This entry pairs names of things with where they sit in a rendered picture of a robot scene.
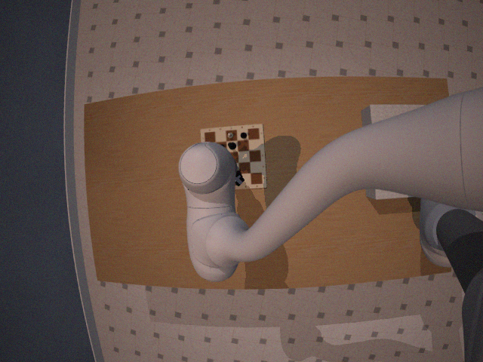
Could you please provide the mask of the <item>brown and cream chessboard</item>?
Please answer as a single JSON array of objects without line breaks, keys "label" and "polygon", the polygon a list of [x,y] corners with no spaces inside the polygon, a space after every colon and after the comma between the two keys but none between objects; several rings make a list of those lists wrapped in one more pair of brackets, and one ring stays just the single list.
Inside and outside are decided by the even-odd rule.
[{"label": "brown and cream chessboard", "polygon": [[[228,133],[232,133],[233,137],[228,138]],[[246,133],[246,138],[242,139],[241,133]],[[263,124],[201,129],[203,142],[223,144],[232,154],[245,179],[240,186],[235,184],[235,189],[267,188]],[[231,150],[229,142],[235,143],[236,148]]]}]

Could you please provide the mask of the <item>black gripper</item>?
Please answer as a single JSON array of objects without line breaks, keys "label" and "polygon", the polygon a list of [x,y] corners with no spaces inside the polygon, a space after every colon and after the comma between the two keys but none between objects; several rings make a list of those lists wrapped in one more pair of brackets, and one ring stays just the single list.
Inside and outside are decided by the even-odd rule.
[{"label": "black gripper", "polygon": [[[239,167],[237,166],[237,170],[239,169]],[[235,175],[235,184],[237,186],[240,186],[243,182],[245,181],[245,179],[242,177],[242,174],[241,172],[238,170],[236,172],[236,175]]]}]

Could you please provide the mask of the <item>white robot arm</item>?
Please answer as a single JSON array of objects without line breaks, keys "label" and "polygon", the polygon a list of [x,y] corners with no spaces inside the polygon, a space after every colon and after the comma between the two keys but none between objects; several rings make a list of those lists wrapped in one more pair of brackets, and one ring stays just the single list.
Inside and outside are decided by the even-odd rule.
[{"label": "white robot arm", "polygon": [[178,168],[189,256],[198,275],[212,282],[230,278],[240,262],[268,256],[351,192],[421,198],[422,250],[433,264],[452,267],[465,293],[464,362],[483,362],[483,87],[336,138],[250,228],[235,211],[237,163],[228,149],[196,143]]}]

